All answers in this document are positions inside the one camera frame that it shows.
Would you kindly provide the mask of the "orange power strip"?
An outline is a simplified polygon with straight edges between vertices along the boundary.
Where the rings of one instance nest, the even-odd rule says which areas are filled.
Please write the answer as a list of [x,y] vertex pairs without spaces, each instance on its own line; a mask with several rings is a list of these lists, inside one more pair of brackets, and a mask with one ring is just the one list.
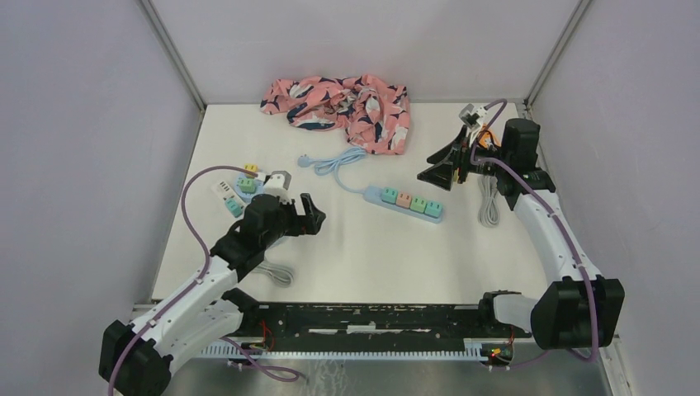
[[496,135],[487,128],[483,128],[480,132],[479,145],[484,149],[496,149],[500,147]]

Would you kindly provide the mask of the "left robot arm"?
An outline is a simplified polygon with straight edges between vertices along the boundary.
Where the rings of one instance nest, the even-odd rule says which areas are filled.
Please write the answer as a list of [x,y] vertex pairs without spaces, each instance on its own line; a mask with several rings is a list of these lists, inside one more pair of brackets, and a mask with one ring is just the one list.
[[293,200],[255,196],[242,217],[205,250],[205,262],[169,297],[128,323],[115,320],[102,335],[99,375],[110,395],[160,395],[173,375],[204,347],[237,332],[258,329],[259,312],[231,298],[279,239],[316,235],[327,215],[310,194]]

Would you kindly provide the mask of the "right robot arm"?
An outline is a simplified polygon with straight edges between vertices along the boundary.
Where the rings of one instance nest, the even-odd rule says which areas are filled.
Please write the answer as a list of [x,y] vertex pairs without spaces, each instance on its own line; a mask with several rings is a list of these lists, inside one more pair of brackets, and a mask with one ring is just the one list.
[[526,229],[549,284],[536,299],[508,291],[485,294],[477,327],[497,337],[513,325],[532,334],[543,350],[597,351],[610,345],[625,290],[584,253],[560,208],[554,182],[537,166],[539,124],[507,120],[496,148],[484,148],[469,137],[469,127],[464,124],[451,143],[428,157],[429,166],[418,180],[449,191],[471,173],[495,177],[497,192]]

